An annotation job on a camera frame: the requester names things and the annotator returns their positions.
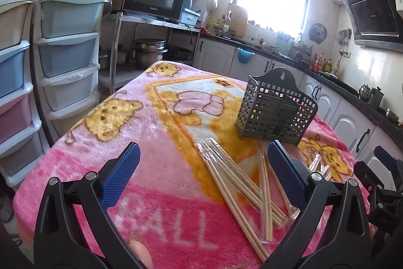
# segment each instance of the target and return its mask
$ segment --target hand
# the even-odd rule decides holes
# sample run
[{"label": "hand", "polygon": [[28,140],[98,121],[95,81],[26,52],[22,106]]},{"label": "hand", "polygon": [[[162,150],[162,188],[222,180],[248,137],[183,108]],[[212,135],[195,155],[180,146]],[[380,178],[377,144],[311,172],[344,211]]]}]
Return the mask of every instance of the hand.
[{"label": "hand", "polygon": [[130,234],[128,246],[148,269],[153,269],[150,252],[148,252],[147,248],[139,242],[137,236],[133,233]]}]

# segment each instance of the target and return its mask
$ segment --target pink blanket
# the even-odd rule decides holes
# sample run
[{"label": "pink blanket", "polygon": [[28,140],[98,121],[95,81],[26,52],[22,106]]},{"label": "pink blanket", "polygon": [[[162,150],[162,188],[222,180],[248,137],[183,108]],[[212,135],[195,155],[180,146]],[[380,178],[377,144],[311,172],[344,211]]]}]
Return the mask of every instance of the pink blanket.
[{"label": "pink blanket", "polygon": [[[195,138],[213,137],[258,181],[257,141],[239,139],[234,126],[245,85],[182,64],[155,63],[72,127],[28,175],[14,198],[22,240],[33,244],[38,208],[49,178],[78,180],[88,171],[98,171],[135,141],[142,152],[140,164],[118,204],[108,210],[123,238],[127,240],[131,232],[139,236],[155,269],[223,269],[240,263],[258,268],[259,258],[194,146]],[[322,163],[331,166],[335,181],[352,176],[354,158],[318,117],[298,147],[285,147],[304,164],[320,154]],[[286,211],[272,182],[271,194]],[[101,254],[81,211],[78,217],[91,249]],[[249,220],[258,225],[253,216]],[[275,229],[274,241],[267,244],[269,253],[290,225]],[[313,251],[323,228],[324,224],[317,229],[307,252]]]}]

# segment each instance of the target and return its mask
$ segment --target kettle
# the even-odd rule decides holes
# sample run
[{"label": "kettle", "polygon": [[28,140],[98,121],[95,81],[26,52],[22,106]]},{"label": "kettle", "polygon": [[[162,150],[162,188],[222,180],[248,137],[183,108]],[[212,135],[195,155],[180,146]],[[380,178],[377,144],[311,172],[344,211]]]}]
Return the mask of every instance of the kettle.
[{"label": "kettle", "polygon": [[370,100],[368,101],[368,105],[370,105],[372,108],[377,110],[380,106],[382,98],[383,98],[383,93],[381,92],[381,89],[379,87],[372,88]]},{"label": "kettle", "polygon": [[364,102],[368,102],[370,100],[370,96],[371,96],[371,88],[368,87],[367,84],[364,84],[360,87],[360,89],[358,90],[359,92],[359,99],[363,100]]}]

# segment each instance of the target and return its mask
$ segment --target metal rack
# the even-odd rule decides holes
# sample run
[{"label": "metal rack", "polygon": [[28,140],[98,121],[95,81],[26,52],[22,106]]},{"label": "metal rack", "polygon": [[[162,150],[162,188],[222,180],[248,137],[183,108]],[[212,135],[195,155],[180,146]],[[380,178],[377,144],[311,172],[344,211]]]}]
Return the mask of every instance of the metal rack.
[{"label": "metal rack", "polygon": [[116,14],[108,15],[105,20],[115,21],[115,28],[112,38],[112,47],[110,54],[110,67],[109,74],[104,73],[102,71],[99,72],[99,82],[104,86],[109,87],[109,95],[112,95],[117,88],[120,88],[138,77],[144,70],[140,70],[135,68],[133,65],[124,66],[123,69],[116,72],[116,58],[118,52],[118,44],[119,44],[119,36],[120,36],[120,28],[122,26],[122,22],[131,22],[131,23],[142,23],[142,24],[150,24],[153,26],[163,26],[168,28],[167,36],[166,36],[166,45],[169,46],[171,42],[172,30],[187,30],[193,33],[197,33],[197,40],[194,48],[196,47],[199,38],[200,38],[200,30],[196,28],[191,28],[189,26],[185,26],[183,24],[175,24],[165,21],[160,21],[157,19],[145,18],[140,16],[129,16],[124,15],[123,12],[117,12]]}]

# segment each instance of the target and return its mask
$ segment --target wooden cutting board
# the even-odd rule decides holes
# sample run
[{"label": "wooden cutting board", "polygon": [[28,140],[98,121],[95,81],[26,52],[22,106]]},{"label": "wooden cutting board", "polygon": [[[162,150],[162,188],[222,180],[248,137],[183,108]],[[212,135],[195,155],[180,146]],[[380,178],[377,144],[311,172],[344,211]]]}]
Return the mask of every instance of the wooden cutting board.
[{"label": "wooden cutting board", "polygon": [[246,24],[248,21],[247,10],[235,4],[228,4],[227,11],[231,11],[229,30],[234,32],[235,37],[242,38],[245,35]]}]

